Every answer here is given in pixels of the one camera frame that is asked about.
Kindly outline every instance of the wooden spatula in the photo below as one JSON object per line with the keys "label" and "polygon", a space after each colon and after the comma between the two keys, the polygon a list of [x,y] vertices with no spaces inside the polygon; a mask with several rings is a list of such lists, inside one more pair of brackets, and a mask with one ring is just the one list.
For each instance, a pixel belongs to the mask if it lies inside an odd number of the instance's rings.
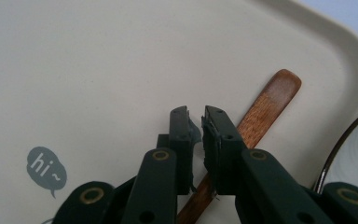
{"label": "wooden spatula", "polygon": [[[292,72],[278,71],[260,92],[237,126],[245,145],[254,148],[301,87],[301,80]],[[177,217],[178,224],[194,224],[213,200],[212,181],[206,175]]]}

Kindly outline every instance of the white tray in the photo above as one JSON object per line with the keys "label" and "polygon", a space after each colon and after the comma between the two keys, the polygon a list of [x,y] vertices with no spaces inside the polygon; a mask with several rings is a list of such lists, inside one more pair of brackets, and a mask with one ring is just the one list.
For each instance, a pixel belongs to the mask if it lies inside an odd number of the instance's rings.
{"label": "white tray", "polygon": [[[0,223],[42,223],[81,184],[135,176],[177,106],[198,126],[205,105],[238,123],[281,68],[303,85],[258,147],[310,186],[358,116],[346,29],[291,1],[0,3]],[[56,198],[27,173],[34,147],[66,169]],[[202,159],[198,146],[196,185]],[[219,198],[200,223],[239,222]]]}

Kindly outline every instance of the wooden utensil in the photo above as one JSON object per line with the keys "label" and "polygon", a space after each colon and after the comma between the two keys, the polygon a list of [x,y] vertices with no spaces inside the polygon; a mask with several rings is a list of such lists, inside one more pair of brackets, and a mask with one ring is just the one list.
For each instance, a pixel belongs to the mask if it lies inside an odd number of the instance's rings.
{"label": "wooden utensil", "polygon": [[[301,80],[292,72],[278,71],[257,96],[237,126],[245,145],[254,148],[277,117],[295,97]],[[207,174],[177,217],[178,224],[194,224],[213,200],[212,181]]]}

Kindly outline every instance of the gray speech bubble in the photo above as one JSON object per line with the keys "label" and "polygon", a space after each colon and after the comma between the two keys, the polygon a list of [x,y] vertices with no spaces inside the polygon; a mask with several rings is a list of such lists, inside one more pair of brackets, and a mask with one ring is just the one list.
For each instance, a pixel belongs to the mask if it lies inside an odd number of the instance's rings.
{"label": "gray speech bubble", "polygon": [[66,184],[66,171],[58,157],[46,147],[34,147],[27,158],[27,172],[33,181],[44,189],[49,189],[55,198],[54,190]]}

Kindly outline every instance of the circular joint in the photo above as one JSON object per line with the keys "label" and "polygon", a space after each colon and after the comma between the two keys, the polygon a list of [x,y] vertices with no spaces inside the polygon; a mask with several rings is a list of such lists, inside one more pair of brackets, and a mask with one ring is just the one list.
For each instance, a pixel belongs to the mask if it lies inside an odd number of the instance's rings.
{"label": "circular joint", "polygon": [[264,161],[267,158],[267,154],[262,151],[251,150],[251,157],[258,161]]}
{"label": "circular joint", "polygon": [[337,189],[337,194],[341,199],[347,201],[348,203],[353,203],[358,205],[358,192],[354,191],[353,189]]}
{"label": "circular joint", "polygon": [[169,157],[170,157],[170,154],[167,151],[164,151],[164,150],[159,150],[159,151],[153,152],[153,158],[156,161],[165,161]]}
{"label": "circular joint", "polygon": [[90,188],[80,194],[80,201],[84,204],[96,203],[103,197],[103,189]]}

